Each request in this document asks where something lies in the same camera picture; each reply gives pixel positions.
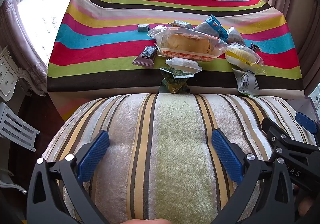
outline striped chair seat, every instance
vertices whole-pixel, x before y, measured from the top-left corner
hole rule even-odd
[[[278,97],[132,94],[90,101],[67,120],[49,144],[47,161],[76,153],[103,129],[110,147],[85,188],[111,224],[166,218],[173,224],[210,223],[236,188],[210,138],[220,128],[245,153],[268,160],[272,150],[261,129],[269,117],[291,138],[314,144]],[[67,207],[78,217],[63,183]],[[250,214],[257,183],[242,216]]]

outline blue and white package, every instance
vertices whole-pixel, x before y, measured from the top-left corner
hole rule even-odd
[[[220,22],[211,15],[203,23],[193,28],[194,31],[202,32],[222,40],[228,38],[227,31],[221,26]]]

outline drawer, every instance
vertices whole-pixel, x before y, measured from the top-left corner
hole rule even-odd
[[[2,82],[4,75],[7,73],[8,68],[6,67],[5,63],[0,60],[0,82]]]
[[[4,96],[12,95],[14,91],[14,87],[18,78],[13,72],[12,69],[9,69],[5,74],[3,80],[0,83],[0,91]]]

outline barcode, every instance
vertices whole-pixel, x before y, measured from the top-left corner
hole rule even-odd
[[[241,87],[242,89],[248,89],[249,88],[249,82],[241,82]]]

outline packaged bread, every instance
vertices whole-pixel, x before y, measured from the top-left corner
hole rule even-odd
[[[211,61],[228,49],[223,40],[186,28],[155,27],[148,35],[156,39],[160,52],[171,58]]]
[[[251,71],[254,74],[264,74],[263,59],[252,49],[240,44],[229,45],[225,53],[226,60],[241,68],[243,71]]]

